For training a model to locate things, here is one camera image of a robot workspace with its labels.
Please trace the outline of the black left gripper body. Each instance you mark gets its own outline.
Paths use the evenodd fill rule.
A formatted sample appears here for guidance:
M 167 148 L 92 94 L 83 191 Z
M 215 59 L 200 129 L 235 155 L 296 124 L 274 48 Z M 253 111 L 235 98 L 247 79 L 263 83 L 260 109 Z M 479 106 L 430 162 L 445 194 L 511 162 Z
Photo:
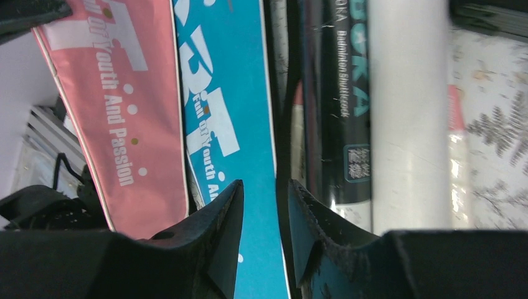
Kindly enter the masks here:
M 72 15 L 64 0 L 1 0 L 1 45 L 33 27 Z

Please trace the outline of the black shuttlecock tube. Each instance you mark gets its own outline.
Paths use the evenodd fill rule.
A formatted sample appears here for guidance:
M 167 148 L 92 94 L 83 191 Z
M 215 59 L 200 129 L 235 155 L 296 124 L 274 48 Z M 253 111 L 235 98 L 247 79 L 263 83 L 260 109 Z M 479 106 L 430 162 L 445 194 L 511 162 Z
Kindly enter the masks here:
M 306 187 L 372 228 L 367 2 L 301 1 Z

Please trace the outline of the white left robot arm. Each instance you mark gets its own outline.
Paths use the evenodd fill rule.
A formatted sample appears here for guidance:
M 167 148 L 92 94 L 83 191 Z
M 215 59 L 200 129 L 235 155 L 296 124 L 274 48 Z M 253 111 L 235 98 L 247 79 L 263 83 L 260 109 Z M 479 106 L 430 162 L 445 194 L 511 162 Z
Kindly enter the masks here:
M 67 1 L 1 1 L 1 43 L 4 44 L 33 27 L 73 14 Z M 78 181 L 77 196 L 58 191 L 62 169 Z M 105 216 L 88 167 L 73 169 L 65 153 L 55 157 L 52 186 L 24 187 L 1 199 L 1 216 L 8 230 L 107 229 Z

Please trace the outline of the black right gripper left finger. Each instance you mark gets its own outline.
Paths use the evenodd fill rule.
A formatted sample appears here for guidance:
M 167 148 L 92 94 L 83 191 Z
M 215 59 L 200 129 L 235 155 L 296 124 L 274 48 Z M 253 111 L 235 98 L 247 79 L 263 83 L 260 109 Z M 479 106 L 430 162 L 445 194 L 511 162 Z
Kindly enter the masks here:
M 233 298 L 239 179 L 150 239 L 109 230 L 4 230 L 2 298 Z

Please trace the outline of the white cardboard tube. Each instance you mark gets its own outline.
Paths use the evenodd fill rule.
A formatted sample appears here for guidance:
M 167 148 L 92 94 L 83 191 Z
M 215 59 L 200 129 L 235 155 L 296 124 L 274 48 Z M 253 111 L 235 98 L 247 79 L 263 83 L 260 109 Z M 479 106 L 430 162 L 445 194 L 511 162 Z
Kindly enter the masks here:
M 372 225 L 451 225 L 446 1 L 370 1 Z

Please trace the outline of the blue racket cover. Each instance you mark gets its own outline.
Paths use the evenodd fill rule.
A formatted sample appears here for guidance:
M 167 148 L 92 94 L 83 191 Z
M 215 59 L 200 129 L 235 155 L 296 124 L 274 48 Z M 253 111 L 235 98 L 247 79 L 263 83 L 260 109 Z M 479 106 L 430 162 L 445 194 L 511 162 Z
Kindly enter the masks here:
M 211 203 L 243 182 L 235 298 L 289 298 L 276 206 L 276 159 L 262 1 L 173 2 L 186 155 Z

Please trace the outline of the pink racket cover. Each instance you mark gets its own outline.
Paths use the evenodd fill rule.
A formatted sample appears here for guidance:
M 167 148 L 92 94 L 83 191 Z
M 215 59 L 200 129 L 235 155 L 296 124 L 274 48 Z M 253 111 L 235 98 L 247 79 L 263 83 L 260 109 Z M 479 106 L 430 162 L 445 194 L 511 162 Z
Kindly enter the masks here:
M 149 239 L 187 217 L 171 1 L 70 1 L 34 29 L 111 230 Z

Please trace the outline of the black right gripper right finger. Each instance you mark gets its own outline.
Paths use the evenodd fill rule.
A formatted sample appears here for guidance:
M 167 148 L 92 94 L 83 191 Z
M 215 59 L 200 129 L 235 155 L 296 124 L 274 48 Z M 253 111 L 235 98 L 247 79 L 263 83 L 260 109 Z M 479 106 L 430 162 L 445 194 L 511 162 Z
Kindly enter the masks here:
M 526 298 L 524 230 L 391 230 L 376 236 L 288 185 L 304 298 Z

